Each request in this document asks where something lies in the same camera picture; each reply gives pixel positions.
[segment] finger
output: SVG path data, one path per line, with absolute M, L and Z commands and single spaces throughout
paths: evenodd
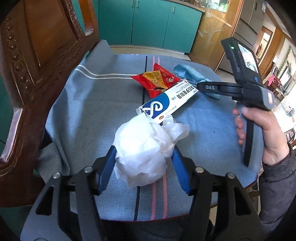
M 246 138 L 246 134 L 245 134 L 244 130 L 237 129 L 237 135 L 238 135 L 239 139 L 242 141 Z
M 237 108 L 233 108 L 232 113 L 234 115 L 239 115 L 239 110 Z
M 239 140 L 239 145 L 242 146 L 244 144 L 243 140 Z
M 239 129 L 243 129 L 244 128 L 244 123 L 243 121 L 240 119 L 239 116 L 237 116 L 234 120 L 235 126 Z
M 277 120 L 272 111 L 243 107 L 242 113 L 247 119 L 254 121 L 257 125 L 261 126 L 263 130 L 266 131 L 271 130 L 272 126 L 277 123 Z

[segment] gray tablecloth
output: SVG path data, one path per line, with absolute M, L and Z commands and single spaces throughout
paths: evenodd
M 173 73 L 177 64 L 189 64 L 206 78 L 221 81 L 210 68 L 167 56 L 148 56 L 147 71 L 159 63 Z M 46 129 L 53 143 L 40 151 L 36 169 L 47 181 L 56 172 L 75 174 L 105 156 L 119 126 L 136 115 L 142 105 L 143 87 L 130 78 L 145 71 L 145 55 L 115 55 L 106 41 L 101 41 L 69 77 L 65 88 L 53 105 Z M 145 102 L 150 98 L 145 92 Z M 182 154 L 194 160 L 212 174 L 236 174 L 244 187 L 254 182 L 257 173 L 241 161 L 237 144 L 235 106 L 230 97 L 215 100 L 198 93 L 173 117 L 190 126 L 189 136 L 178 142 Z M 95 197 L 101 218 L 134 220 L 137 188 L 128 190 L 112 173 L 106 191 Z M 162 219 L 187 214 L 192 197 L 188 197 L 178 182 L 170 161 L 164 178 L 154 187 L 140 188 L 138 221 Z M 212 203 L 217 201 L 213 195 Z M 71 210 L 76 212 L 75 195 L 71 195 Z

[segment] carved wooden chair back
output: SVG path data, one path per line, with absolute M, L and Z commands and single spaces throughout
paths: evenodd
M 0 158 L 0 207 L 34 203 L 44 186 L 33 176 L 48 113 L 71 71 L 99 42 L 91 0 L 20 0 L 0 26 L 0 72 L 14 108 Z

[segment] hanging green vine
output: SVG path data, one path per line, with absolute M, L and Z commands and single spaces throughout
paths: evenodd
M 283 67 L 286 65 L 286 63 L 287 63 L 287 61 L 288 61 L 288 56 L 289 56 L 289 54 L 290 54 L 290 52 L 291 52 L 291 46 L 289 46 L 289 49 L 288 49 L 288 52 L 287 52 L 287 54 L 286 54 L 286 56 L 285 56 L 285 59 L 284 59 L 284 61 L 283 61 L 283 63 L 281 64 L 281 67 L 279 68 L 279 71 L 278 71 L 278 73 L 277 73 L 277 77 L 279 77 L 279 75 L 280 75 L 280 73 L 282 72 L 282 70 L 283 70 Z

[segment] white stripe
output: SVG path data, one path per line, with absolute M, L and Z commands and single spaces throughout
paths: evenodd
M 81 64 L 78 65 L 78 66 L 84 68 L 88 73 L 90 73 L 90 74 L 92 74 L 94 76 L 105 76 L 105 75 L 128 75 L 128 76 L 135 76 L 136 75 L 136 74 L 94 74 L 94 73 L 90 72 L 85 66 L 83 66 Z
M 86 77 L 90 78 L 90 79 L 93 79 L 93 80 L 105 80 L 105 79 L 131 79 L 131 77 L 129 78 L 123 78 L 123 77 L 103 77 L 103 78 L 94 78 L 94 77 L 90 77 L 89 75 L 83 73 L 80 69 L 75 69 L 77 71 L 79 71 L 80 73 L 82 73 L 83 75 L 85 75 Z

